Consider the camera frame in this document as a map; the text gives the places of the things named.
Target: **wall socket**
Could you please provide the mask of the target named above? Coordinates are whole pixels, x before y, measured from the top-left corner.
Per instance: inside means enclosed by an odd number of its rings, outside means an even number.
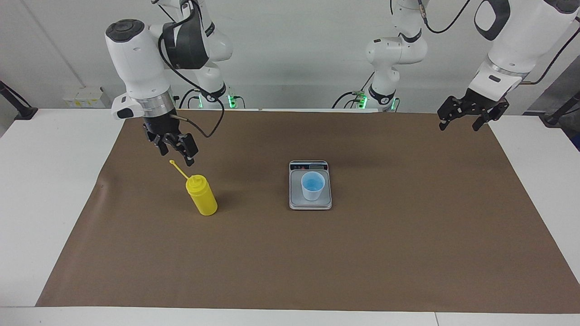
[[[110,108],[111,100],[102,87],[85,87],[67,90],[63,96],[70,108]]]

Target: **table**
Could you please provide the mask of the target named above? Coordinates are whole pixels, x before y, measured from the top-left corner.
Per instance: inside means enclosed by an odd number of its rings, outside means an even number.
[[[580,324],[580,315],[31,307],[121,126],[107,110],[41,110],[0,139],[0,306],[22,307],[0,308],[3,324]],[[506,116],[491,128],[580,280],[580,154],[560,130],[535,117]]]

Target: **yellow bottle cap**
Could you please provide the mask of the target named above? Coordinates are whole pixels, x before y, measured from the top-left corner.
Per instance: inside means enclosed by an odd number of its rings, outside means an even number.
[[[204,176],[193,175],[187,179],[187,182],[185,182],[185,188],[189,195],[198,197],[205,194],[208,191],[209,186],[208,181]]]

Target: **plastic cup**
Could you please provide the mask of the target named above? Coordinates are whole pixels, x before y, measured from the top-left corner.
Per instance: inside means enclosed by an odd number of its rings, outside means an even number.
[[[316,171],[306,172],[300,180],[302,194],[308,201],[315,201],[320,198],[320,194],[326,185],[326,180],[322,174]]]

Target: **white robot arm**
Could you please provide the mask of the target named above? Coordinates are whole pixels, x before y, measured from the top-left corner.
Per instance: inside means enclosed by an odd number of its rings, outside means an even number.
[[[505,95],[522,83],[577,19],[580,0],[485,0],[475,15],[477,30],[493,46],[465,96],[450,96],[437,111],[443,131],[450,121],[479,115],[475,131],[498,120],[509,107]]]
[[[225,92],[227,87],[219,68],[209,61],[213,54],[207,46],[210,43],[208,34],[209,38],[211,35],[217,36],[214,42],[218,44],[215,51],[217,59],[229,58],[231,47],[228,47],[227,38],[221,38],[223,34],[216,32],[213,23],[204,28],[203,9],[197,0],[179,0],[178,4],[183,19],[177,23],[154,26],[150,31],[142,21],[124,19],[108,27],[105,39],[113,65],[127,89],[126,93],[113,101],[113,116],[117,119],[143,117],[147,138],[159,148],[161,155],[168,153],[167,145],[170,145],[190,166],[194,163],[193,157],[198,153],[198,148],[190,133],[182,134],[179,130],[180,119],[177,117],[171,87],[164,76],[164,62],[171,65],[170,68],[180,76],[177,69],[212,70],[209,79],[215,82],[214,85],[219,83],[216,91]],[[204,100],[218,103],[223,108],[223,102],[219,100],[223,94],[188,82],[200,89]],[[209,135],[201,132],[205,137],[210,137],[213,131]]]
[[[378,38],[367,46],[367,59],[375,68],[372,84],[365,90],[367,106],[385,109],[391,106],[399,82],[397,64],[423,61],[427,42],[421,37],[423,19],[417,0],[396,0],[393,3],[393,25],[397,37]]]
[[[229,102],[229,88],[216,62],[231,58],[233,46],[230,39],[219,31],[211,20],[205,0],[195,1],[201,13],[192,10],[185,0],[153,0],[151,3],[176,9],[177,21],[186,19],[190,14],[195,15],[190,23],[195,24],[195,28],[182,31],[182,27],[179,26],[169,31],[162,47],[167,51],[169,61],[174,67],[193,71],[202,88],[200,91],[203,108],[219,108],[221,105],[216,99],[222,103]],[[170,24],[153,25],[150,27],[151,33],[158,38],[168,25]]]

